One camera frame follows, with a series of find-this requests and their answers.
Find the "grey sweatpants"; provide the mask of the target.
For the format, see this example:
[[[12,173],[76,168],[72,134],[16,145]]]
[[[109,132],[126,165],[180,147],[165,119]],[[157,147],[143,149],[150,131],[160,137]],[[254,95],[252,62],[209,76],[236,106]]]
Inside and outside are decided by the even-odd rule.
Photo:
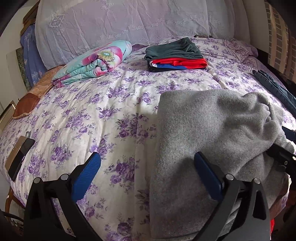
[[[259,178],[272,206],[287,182],[266,150],[294,152],[282,129],[283,110],[262,93],[225,89],[161,94],[156,159],[149,188],[152,240],[191,240],[213,212],[195,167],[202,152],[211,164],[242,181]]]

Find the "black smartphone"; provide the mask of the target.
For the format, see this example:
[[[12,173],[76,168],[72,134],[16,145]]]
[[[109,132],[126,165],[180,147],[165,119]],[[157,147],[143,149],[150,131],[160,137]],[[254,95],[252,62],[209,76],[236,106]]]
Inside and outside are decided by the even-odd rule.
[[[15,182],[18,172],[22,166],[22,162],[34,143],[35,140],[27,138],[19,152],[16,154],[10,169],[7,171],[12,181]]]

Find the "dark blue jeans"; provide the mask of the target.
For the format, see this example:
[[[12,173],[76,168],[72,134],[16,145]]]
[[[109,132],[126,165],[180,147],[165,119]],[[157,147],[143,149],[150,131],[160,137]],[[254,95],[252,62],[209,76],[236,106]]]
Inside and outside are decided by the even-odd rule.
[[[295,115],[295,97],[285,88],[280,86],[274,79],[266,72],[259,70],[252,70],[256,80],[265,87],[270,93],[277,97],[280,102]]]

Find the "gold flat box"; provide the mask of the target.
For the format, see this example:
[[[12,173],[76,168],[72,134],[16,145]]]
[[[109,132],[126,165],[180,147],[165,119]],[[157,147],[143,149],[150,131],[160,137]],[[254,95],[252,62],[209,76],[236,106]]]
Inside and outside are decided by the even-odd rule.
[[[18,139],[18,141],[14,145],[12,151],[10,152],[8,158],[6,159],[5,168],[7,171],[10,169],[10,167],[13,163],[13,160],[16,157],[16,154],[19,152],[19,150],[21,149],[21,147],[24,144],[24,142],[26,141],[26,139],[27,139],[27,137],[20,136],[20,138]]]

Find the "striped beige curtain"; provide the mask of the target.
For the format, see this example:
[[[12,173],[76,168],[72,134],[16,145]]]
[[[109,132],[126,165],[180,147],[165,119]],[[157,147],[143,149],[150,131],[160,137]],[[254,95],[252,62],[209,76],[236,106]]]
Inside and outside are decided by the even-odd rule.
[[[267,1],[264,4],[269,30],[268,64],[295,82],[295,38],[278,11]]]

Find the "brown tan pillow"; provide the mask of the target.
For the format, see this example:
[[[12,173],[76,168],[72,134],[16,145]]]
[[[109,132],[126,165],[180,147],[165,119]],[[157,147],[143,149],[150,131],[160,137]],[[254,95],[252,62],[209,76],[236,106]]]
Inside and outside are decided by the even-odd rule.
[[[63,65],[48,70],[36,85],[26,93],[16,105],[13,119],[18,120],[29,116],[39,101],[53,88],[52,78],[63,68]]]

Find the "purple floral bedspread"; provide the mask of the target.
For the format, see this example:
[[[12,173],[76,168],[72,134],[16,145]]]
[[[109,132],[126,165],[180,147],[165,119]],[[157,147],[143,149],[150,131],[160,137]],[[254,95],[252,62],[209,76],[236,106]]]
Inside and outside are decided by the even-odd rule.
[[[237,40],[192,39],[208,62],[205,70],[152,73],[145,50],[131,53],[110,74],[50,90],[33,112],[1,133],[1,175],[22,204],[36,177],[55,180],[93,152],[102,158],[78,206],[104,240],[149,240],[149,169],[156,144],[159,97],[171,90],[227,88],[272,96],[253,77],[262,69],[254,47]],[[5,168],[26,132],[35,140],[15,182]]]

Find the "stack of folded clothes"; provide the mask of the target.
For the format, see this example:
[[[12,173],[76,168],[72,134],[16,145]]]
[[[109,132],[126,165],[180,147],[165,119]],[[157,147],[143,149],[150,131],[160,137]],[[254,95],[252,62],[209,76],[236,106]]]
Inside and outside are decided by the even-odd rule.
[[[199,48],[188,37],[146,48],[144,60],[150,72],[205,69],[208,66]]]

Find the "blue patterned cloth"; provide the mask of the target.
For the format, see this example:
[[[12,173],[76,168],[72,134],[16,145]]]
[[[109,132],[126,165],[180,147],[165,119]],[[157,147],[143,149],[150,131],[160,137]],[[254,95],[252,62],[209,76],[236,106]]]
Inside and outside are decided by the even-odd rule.
[[[47,72],[41,56],[37,49],[35,24],[29,25],[21,35],[20,43],[23,47],[23,60],[25,64],[26,77],[30,86],[33,87]]]

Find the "folded teal floral blanket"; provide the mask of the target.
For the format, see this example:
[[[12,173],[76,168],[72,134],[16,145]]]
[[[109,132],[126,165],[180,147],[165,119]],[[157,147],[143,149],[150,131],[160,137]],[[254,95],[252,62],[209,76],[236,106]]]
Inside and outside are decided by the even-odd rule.
[[[80,80],[106,75],[120,65],[132,52],[129,41],[118,40],[89,50],[71,60],[52,78],[55,88]]]

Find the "lavender lace headboard cover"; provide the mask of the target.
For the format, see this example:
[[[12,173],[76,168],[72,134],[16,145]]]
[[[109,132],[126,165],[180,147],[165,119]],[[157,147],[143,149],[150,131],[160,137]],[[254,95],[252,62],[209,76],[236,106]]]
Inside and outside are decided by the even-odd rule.
[[[152,45],[196,35],[250,42],[242,1],[40,1],[35,35],[48,69],[115,40]]]

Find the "gold picture frame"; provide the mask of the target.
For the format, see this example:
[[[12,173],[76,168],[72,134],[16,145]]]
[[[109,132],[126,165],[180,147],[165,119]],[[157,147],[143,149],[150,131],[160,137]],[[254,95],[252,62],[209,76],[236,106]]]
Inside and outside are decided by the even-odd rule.
[[[12,120],[15,110],[16,110],[16,105],[15,105],[14,101],[12,100],[1,114],[0,133],[3,132],[4,128]]]

